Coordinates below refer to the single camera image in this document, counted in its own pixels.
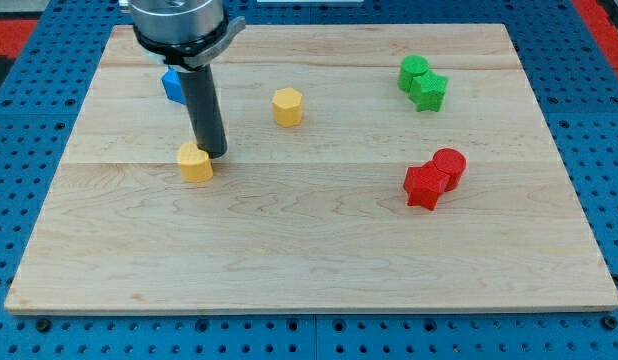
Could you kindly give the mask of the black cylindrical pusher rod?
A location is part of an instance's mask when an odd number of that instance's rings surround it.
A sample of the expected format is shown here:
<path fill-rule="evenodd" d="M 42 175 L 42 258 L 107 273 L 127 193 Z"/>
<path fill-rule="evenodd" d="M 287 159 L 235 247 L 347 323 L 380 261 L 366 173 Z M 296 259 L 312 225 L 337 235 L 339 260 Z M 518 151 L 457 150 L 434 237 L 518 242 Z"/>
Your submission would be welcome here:
<path fill-rule="evenodd" d="M 196 72 L 179 72 L 178 78 L 197 147 L 211 159 L 220 158 L 228 145 L 211 66 Z"/>

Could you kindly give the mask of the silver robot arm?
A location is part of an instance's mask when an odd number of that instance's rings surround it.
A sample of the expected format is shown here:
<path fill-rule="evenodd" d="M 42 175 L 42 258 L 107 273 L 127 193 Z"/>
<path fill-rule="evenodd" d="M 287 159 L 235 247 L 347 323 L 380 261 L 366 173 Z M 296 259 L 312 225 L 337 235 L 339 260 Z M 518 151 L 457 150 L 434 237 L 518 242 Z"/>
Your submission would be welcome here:
<path fill-rule="evenodd" d="M 246 28 L 245 18 L 230 17 L 222 0 L 125 0 L 119 7 L 147 56 L 178 72 L 197 148 L 223 156 L 228 145 L 211 62 Z"/>

